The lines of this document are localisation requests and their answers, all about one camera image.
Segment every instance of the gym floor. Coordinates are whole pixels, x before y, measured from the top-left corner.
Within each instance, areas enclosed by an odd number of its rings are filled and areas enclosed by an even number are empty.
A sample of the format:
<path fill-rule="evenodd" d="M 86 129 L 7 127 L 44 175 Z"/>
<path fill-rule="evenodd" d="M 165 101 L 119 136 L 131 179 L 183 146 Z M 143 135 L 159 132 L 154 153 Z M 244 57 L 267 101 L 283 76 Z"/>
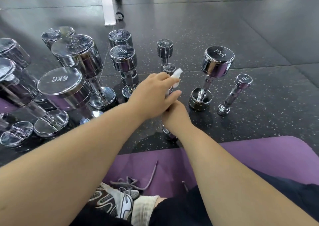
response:
<path fill-rule="evenodd" d="M 179 87 L 185 105 L 204 80 L 200 62 L 205 49 L 228 47 L 235 62 L 225 77 L 213 81 L 210 110 L 188 109 L 193 123 L 219 143 L 291 135 L 319 155 L 319 0 L 122 0 L 124 19 L 115 27 L 104 26 L 101 5 L 101 0 L 0 0 L 0 37 L 18 41 L 33 59 L 29 72 L 40 78 L 59 67 L 41 40 L 43 31 L 71 26 L 91 36 L 104 58 L 101 83 L 113 88 L 120 101 L 123 85 L 108 55 L 109 32 L 131 32 L 140 80 L 160 72 L 156 43 L 171 39 L 169 62 L 185 71 Z M 216 108 L 240 73 L 254 81 L 222 118 Z M 23 109 L 16 115 L 34 121 Z M 161 121 L 153 119 L 134 132 L 120 153 L 179 145 L 165 141 Z M 0 165 L 18 156 L 0 147 Z"/>

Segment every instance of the purple mat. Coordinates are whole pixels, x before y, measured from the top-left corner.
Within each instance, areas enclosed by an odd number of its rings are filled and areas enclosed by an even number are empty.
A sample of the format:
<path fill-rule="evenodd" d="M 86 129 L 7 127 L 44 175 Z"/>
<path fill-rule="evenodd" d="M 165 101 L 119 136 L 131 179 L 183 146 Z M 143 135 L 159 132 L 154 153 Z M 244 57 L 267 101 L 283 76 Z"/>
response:
<path fill-rule="evenodd" d="M 319 157 L 296 137 L 281 136 L 221 145 L 239 161 L 256 170 L 319 185 Z M 196 185 L 193 170 L 182 148 L 117 156 L 103 181 L 108 183 L 130 176 L 138 180 L 137 186 L 145 187 L 156 161 L 158 165 L 153 182 L 143 195 L 172 197 L 185 193 L 182 181 L 189 188 Z"/>

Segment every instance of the person's right arm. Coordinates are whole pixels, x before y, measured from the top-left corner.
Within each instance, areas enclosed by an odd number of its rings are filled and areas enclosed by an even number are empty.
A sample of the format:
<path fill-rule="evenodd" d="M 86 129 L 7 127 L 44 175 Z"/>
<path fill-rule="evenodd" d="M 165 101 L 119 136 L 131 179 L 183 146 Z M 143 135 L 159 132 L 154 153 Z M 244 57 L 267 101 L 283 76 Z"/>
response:
<path fill-rule="evenodd" d="M 183 144 L 214 226 L 319 225 L 301 208 L 192 125 L 176 101 L 165 127 Z"/>

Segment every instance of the white sock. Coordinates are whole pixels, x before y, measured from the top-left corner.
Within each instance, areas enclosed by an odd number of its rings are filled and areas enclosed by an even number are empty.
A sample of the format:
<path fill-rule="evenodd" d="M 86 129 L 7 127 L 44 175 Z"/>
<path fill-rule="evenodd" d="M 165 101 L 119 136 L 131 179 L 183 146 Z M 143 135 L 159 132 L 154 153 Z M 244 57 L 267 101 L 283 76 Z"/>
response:
<path fill-rule="evenodd" d="M 134 201 L 131 219 L 133 226 L 148 226 L 158 198 L 159 196 L 140 196 Z"/>

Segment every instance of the person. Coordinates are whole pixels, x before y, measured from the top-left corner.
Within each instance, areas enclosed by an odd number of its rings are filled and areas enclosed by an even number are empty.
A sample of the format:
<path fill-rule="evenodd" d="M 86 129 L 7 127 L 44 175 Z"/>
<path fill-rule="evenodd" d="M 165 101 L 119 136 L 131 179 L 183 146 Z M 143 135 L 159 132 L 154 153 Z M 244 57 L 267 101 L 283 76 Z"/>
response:
<path fill-rule="evenodd" d="M 285 180 L 267 182 L 192 125 L 177 101 L 181 91 L 165 97 L 178 81 L 151 74 L 127 103 L 0 168 L 0 225 L 318 225 L 312 200 L 292 202 L 284 195 L 289 187 L 280 192 L 271 185 Z M 129 136 L 160 115 L 183 144 L 197 186 L 163 199 L 133 198 L 133 190 L 101 183 Z"/>

